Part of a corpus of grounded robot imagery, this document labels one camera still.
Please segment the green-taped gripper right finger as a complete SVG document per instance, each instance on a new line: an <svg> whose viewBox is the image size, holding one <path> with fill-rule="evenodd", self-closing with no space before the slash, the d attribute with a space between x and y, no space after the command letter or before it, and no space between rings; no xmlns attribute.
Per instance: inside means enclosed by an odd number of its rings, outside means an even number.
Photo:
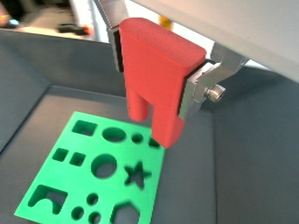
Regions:
<svg viewBox="0 0 299 224"><path fill-rule="evenodd" d="M247 64L248 58L230 50L219 43L214 44L210 59L187 76L182 91L179 117L186 120L195 113L206 100L218 102L226 88L220 82L231 77Z"/></svg>

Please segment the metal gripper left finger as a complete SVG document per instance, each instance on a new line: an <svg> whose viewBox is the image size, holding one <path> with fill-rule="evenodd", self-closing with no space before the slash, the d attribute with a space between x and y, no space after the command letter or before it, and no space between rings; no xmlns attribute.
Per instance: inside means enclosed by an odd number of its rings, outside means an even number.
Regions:
<svg viewBox="0 0 299 224"><path fill-rule="evenodd" d="M124 66L119 25L128 18L125 0L93 0L93 2L107 25L107 35L109 44L112 45L116 70L123 73Z"/></svg>

